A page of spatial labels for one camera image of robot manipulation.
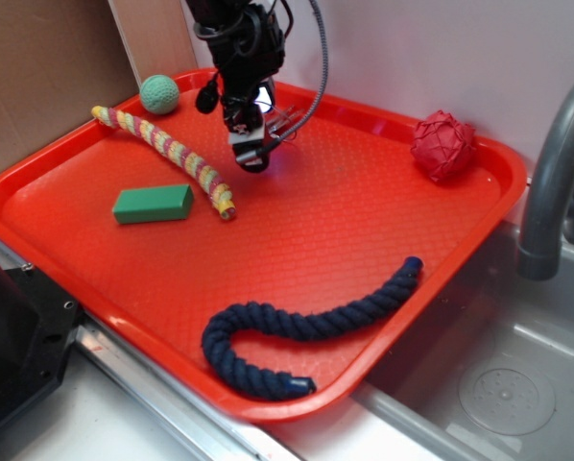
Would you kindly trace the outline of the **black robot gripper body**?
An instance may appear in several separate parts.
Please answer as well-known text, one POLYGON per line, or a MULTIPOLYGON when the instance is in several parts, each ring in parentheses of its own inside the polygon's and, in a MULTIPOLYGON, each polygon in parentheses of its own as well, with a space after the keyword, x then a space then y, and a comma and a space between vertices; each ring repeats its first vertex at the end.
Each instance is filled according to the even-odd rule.
POLYGON ((196 108, 222 107, 234 142, 262 141, 265 121, 255 103, 259 87, 278 72, 285 36, 272 9, 195 9, 194 34, 211 53, 215 75, 200 90, 196 108))

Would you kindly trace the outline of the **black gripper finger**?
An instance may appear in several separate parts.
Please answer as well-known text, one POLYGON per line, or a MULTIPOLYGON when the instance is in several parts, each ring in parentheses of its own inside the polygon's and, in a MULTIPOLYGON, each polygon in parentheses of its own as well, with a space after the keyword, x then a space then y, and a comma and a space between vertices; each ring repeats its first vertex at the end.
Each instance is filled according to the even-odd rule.
POLYGON ((236 163, 248 173, 264 172, 270 166, 270 155, 258 153, 263 147, 264 142, 260 140, 235 143, 232 151, 236 163))

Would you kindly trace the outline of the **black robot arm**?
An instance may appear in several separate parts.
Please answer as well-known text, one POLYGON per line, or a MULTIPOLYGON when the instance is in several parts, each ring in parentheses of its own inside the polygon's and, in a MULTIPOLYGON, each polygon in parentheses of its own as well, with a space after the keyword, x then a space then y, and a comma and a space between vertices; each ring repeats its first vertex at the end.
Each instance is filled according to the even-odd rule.
POLYGON ((189 1, 187 6, 194 34, 206 43, 215 66, 196 108, 209 114, 221 107, 237 164, 261 173, 277 141, 256 99, 262 87, 274 84, 285 58, 285 35, 274 9, 253 1, 189 1))

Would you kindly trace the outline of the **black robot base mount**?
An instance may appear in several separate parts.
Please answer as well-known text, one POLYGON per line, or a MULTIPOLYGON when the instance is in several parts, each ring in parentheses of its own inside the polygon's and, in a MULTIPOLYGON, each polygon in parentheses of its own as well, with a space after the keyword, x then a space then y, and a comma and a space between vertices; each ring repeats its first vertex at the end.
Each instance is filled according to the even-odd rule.
POLYGON ((0 266, 0 429, 60 387, 80 318, 41 270, 0 266))

